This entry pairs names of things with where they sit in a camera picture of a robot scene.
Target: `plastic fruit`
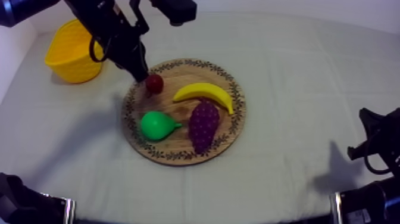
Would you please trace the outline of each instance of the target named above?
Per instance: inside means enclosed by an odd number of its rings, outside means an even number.
[[[161,140],[167,137],[182,124],[176,123],[172,117],[158,111],[147,112],[140,123],[142,133],[150,140]]]
[[[146,89],[152,94],[160,94],[164,88],[164,81],[158,74],[151,74],[146,79]]]
[[[202,100],[193,110],[189,120],[189,138],[197,154],[206,152],[211,146],[219,119],[218,109],[207,100]]]
[[[210,83],[193,83],[182,87],[175,94],[173,101],[182,101],[194,97],[207,97],[217,101],[228,109],[229,114],[233,114],[232,98],[221,87]]]

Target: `banana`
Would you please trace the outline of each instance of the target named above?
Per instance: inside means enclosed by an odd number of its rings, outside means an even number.
[[[176,92],[173,101],[182,101],[194,97],[207,97],[217,101],[228,109],[229,114],[233,114],[232,98],[221,87],[210,83],[193,83],[186,85]]]

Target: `green pear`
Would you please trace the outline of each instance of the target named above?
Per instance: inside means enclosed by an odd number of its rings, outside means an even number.
[[[182,127],[182,124],[176,123],[172,117],[158,111],[147,112],[140,123],[142,133],[150,140],[158,141],[176,128]]]

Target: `yellow plastic basket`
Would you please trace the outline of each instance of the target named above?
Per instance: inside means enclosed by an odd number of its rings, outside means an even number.
[[[47,52],[45,63],[69,83],[87,82],[96,77],[102,63],[92,61],[89,43],[92,35],[78,20],[72,20],[58,29]],[[103,57],[101,46],[95,43],[95,55]]]

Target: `white tablecloth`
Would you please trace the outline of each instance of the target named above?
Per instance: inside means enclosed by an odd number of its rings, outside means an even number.
[[[366,107],[400,105],[400,38],[361,27],[269,14],[202,14],[182,27],[148,16],[149,66],[190,57],[240,83],[247,118],[221,156],[167,167],[136,153],[120,129],[131,75],[107,62],[68,85],[32,46],[0,106],[0,171],[77,200],[80,218],[120,223],[270,223],[327,213],[328,195],[378,177],[349,161]],[[383,167],[379,158],[371,160]]]

